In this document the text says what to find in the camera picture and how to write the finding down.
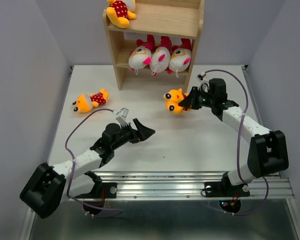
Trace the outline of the orange plush facing up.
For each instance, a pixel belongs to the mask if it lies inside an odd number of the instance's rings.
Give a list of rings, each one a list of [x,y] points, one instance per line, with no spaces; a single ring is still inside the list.
[[[183,112],[189,112],[191,109],[179,106],[179,103],[183,101],[189,93],[183,93],[180,89],[171,89],[165,93],[163,98],[165,100],[166,110],[172,114],[182,114]]]

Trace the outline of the white pink plush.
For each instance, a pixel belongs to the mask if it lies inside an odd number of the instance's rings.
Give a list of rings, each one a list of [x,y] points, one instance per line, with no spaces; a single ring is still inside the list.
[[[136,40],[136,48],[131,52],[128,58],[128,65],[136,75],[140,69],[150,64],[155,44],[155,37],[152,34],[147,35],[146,41],[142,39]]]
[[[173,45],[171,50],[167,73],[175,73],[179,77],[179,73],[185,71],[190,65],[192,59],[192,41],[187,38],[181,39],[181,45]]]
[[[157,46],[152,53],[151,62],[149,64],[152,76],[164,72],[168,68],[171,59],[171,39],[168,36],[162,36],[160,39],[160,45]]]

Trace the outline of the orange plush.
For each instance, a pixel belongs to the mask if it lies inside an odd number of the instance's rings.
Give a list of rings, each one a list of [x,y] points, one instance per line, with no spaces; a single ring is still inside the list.
[[[135,0],[108,0],[107,3],[106,15],[116,27],[126,29],[130,25],[130,20],[136,18]]]
[[[72,103],[75,113],[88,113],[92,109],[105,105],[108,101],[109,93],[102,88],[98,93],[81,94]]]

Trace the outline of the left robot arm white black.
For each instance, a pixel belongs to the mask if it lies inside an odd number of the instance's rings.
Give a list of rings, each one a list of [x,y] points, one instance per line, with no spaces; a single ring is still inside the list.
[[[62,202],[75,197],[70,192],[73,180],[105,166],[115,156],[115,150],[124,144],[143,142],[155,134],[155,130],[138,119],[133,122],[136,128],[109,123],[94,145],[74,159],[52,166],[46,162],[38,165],[19,198],[40,218],[49,217]]]

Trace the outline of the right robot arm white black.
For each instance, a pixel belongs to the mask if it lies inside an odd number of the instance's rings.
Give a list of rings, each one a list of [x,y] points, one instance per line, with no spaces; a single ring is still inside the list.
[[[219,120],[238,133],[239,140],[244,139],[249,144],[246,162],[238,162],[236,168],[224,173],[220,181],[205,182],[203,196],[249,196],[248,184],[253,180],[284,171],[289,167],[285,134],[280,130],[272,131],[248,117],[235,101],[228,99],[223,79],[209,80],[208,90],[193,87],[179,106],[192,110],[210,108]]]

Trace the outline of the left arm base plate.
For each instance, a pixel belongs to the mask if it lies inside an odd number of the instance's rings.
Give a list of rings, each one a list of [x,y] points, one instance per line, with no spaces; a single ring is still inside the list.
[[[90,192],[77,195],[78,199],[115,199],[117,197],[116,182],[95,183]]]

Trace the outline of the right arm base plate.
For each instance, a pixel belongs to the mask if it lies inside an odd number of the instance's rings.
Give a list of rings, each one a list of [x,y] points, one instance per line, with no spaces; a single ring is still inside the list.
[[[244,191],[243,187],[248,187],[246,184],[241,185],[224,185],[220,181],[208,181],[204,183],[204,188],[200,194],[207,198],[232,198],[232,197],[249,197],[250,191]]]

